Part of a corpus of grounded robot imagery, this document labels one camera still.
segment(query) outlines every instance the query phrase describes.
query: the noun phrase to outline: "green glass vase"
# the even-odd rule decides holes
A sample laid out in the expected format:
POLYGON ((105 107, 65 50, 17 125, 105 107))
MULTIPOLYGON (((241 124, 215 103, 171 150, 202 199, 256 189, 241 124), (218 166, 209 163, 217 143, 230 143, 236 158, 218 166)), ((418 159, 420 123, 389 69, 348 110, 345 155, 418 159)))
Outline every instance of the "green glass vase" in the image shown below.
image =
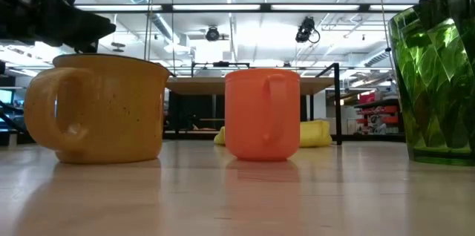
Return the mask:
POLYGON ((390 20, 412 160, 475 165, 475 0, 431 0, 390 20))

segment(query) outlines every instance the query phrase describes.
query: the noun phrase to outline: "yellow mug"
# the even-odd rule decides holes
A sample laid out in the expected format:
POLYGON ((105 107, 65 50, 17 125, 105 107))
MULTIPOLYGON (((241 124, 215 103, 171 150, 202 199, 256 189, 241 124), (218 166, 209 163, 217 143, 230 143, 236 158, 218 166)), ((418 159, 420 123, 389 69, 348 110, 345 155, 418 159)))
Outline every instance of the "yellow mug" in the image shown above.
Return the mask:
POLYGON ((24 100, 24 121, 38 144, 66 163, 158 156, 166 68, 104 54, 58 56, 53 64, 31 80, 24 100))

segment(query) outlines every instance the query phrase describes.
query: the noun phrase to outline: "fluorescent light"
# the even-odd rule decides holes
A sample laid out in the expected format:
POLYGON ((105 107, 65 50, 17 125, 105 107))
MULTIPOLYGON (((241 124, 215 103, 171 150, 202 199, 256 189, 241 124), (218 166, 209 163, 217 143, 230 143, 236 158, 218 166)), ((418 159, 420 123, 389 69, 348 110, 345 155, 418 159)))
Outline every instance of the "fluorescent light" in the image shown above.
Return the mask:
POLYGON ((271 6, 272 10, 358 10, 359 5, 307 5, 307 4, 277 4, 271 6))
MULTIPOLYGON (((148 9, 147 4, 123 4, 123 5, 76 5, 77 9, 85 10, 85 11, 114 11, 114 12, 121 12, 121 11, 147 11, 148 9)), ((152 5, 151 10, 162 10, 162 6, 160 5, 152 5)))
POLYGON ((340 99, 340 106, 344 105, 344 99, 340 99))
POLYGON ((24 69, 27 69, 27 70, 47 70, 47 69, 51 69, 53 68, 53 66, 14 66, 14 69, 15 70, 24 70, 24 69))
POLYGON ((9 71, 11 72, 14 72, 14 73, 20 73, 20 74, 24 74, 25 76, 32 76, 32 77, 35 77, 38 73, 35 72, 35 71, 32 71, 32 70, 21 70, 21 71, 18 71, 18 70, 14 70, 14 69, 8 69, 9 71))
POLYGON ((190 47, 182 46, 182 45, 179 45, 177 43, 168 44, 163 49, 167 53, 173 53, 173 52, 175 52, 175 53, 180 53, 180 52, 189 53, 190 52, 190 47))
POLYGON ((190 5, 173 5, 173 10, 260 10, 259 4, 190 4, 190 5))
MULTIPOLYGON (((414 5, 384 5, 384 10, 406 10, 414 5)), ((382 10, 381 5, 370 5, 370 10, 382 10)))
POLYGON ((26 87, 0 87, 0 89, 25 89, 26 87))

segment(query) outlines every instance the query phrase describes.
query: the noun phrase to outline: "security camera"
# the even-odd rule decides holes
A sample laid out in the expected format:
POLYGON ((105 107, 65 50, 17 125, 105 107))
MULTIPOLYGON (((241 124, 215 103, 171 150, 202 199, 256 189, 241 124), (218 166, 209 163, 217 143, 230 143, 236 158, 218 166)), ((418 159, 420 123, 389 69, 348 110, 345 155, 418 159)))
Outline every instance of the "security camera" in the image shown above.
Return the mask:
POLYGON ((297 43, 305 43, 308 41, 313 44, 318 43, 320 41, 320 33, 315 29, 315 21, 313 21, 313 17, 305 17, 305 19, 302 21, 302 24, 298 28, 295 40, 297 43), (314 42, 310 40, 310 37, 313 35, 313 33, 316 33, 318 35, 318 40, 314 42))
POLYGON ((206 32, 206 40, 209 42, 215 42, 220 38, 220 33, 217 31, 217 27, 210 27, 206 32))

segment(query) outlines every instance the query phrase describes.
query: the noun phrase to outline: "red object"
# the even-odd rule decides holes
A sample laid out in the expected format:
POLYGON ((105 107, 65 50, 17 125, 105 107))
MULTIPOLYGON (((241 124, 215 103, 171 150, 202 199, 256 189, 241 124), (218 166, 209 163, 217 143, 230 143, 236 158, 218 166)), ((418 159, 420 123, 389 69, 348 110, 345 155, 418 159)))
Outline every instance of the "red object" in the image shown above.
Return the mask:
POLYGON ((359 103, 364 104, 364 103, 370 103, 376 101, 376 93, 371 93, 368 95, 361 95, 359 96, 359 103))
POLYGON ((382 118, 383 123, 386 124, 396 124, 398 122, 398 117, 383 117, 382 118))
POLYGON ((285 160, 300 144, 300 76, 281 69, 226 75, 226 147, 243 160, 285 160))
POLYGON ((394 114, 398 112, 398 107, 397 106, 385 106, 383 113, 385 114, 394 114))

